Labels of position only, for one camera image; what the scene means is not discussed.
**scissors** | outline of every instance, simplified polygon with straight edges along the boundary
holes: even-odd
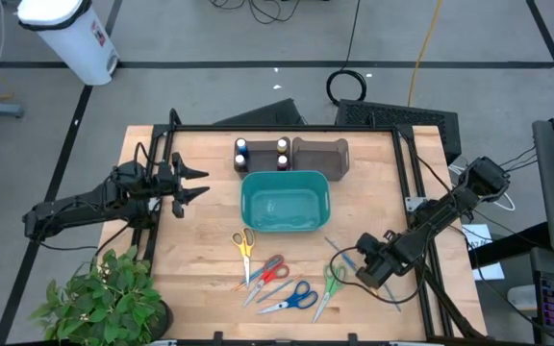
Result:
[[[335,275],[337,275],[337,278],[339,278],[340,280],[345,280],[347,269],[343,264],[335,268]],[[335,279],[335,277],[333,276],[330,264],[324,267],[324,279],[326,279],[326,286],[324,287],[324,297],[322,298],[322,301],[317,308],[317,312],[315,313],[314,323],[315,321],[317,321],[319,315],[322,314],[324,308],[326,308],[326,306],[328,305],[328,301],[331,299],[331,297],[333,297],[338,290],[343,288],[343,284],[338,282],[337,279]]]
[[[272,262],[275,262],[276,264],[269,268],[269,264]],[[249,297],[247,297],[247,300],[243,304],[244,307],[246,307],[249,302],[251,302],[256,294],[260,292],[262,287],[264,287],[265,284],[270,283],[273,279],[283,279],[290,273],[290,269],[287,265],[284,264],[284,257],[281,255],[275,255],[268,259],[266,263],[264,264],[264,273],[260,277],[260,280],[258,281],[258,284],[254,287],[254,289],[249,293]]]
[[[242,264],[245,267],[245,284],[249,287],[249,258],[251,257],[251,248],[256,245],[256,236],[253,231],[245,227],[240,232],[232,233],[231,240],[240,249]]]
[[[309,283],[303,280],[296,285],[294,293],[292,293],[288,299],[272,307],[262,309],[258,311],[258,314],[287,308],[307,309],[315,304],[315,302],[317,302],[317,292],[312,291]]]

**plant pot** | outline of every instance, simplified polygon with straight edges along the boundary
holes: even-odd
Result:
[[[165,315],[158,320],[157,326],[155,328],[151,328],[151,339],[153,341],[161,339],[164,334],[170,329],[172,326],[172,322],[174,321],[174,315],[172,314],[172,310],[168,306],[168,304],[165,303],[165,301],[161,300],[160,304],[164,307]]]

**white paper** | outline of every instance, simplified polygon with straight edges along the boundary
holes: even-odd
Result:
[[[466,234],[467,241],[473,248],[492,243],[489,226],[483,225],[463,225],[463,232]],[[495,263],[480,268],[482,275],[486,280],[504,280],[504,271],[501,269],[501,264]],[[472,270],[473,278],[480,281],[480,273],[478,269]]]

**small bottle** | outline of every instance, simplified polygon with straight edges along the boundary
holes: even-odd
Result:
[[[288,158],[280,155],[277,158],[277,170],[288,170]]]
[[[283,138],[277,140],[277,153],[283,155],[283,154],[286,154],[287,151],[288,151],[288,142]]]
[[[247,160],[241,154],[235,156],[235,170],[237,172],[247,172]]]
[[[244,157],[248,157],[249,151],[247,150],[247,141],[243,138],[237,139],[237,151]]]

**yellow-handled scissors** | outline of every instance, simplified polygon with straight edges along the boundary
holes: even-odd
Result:
[[[232,234],[232,243],[237,245],[242,255],[242,263],[245,267],[245,285],[249,287],[249,259],[251,258],[251,248],[256,245],[256,236],[248,228]]]

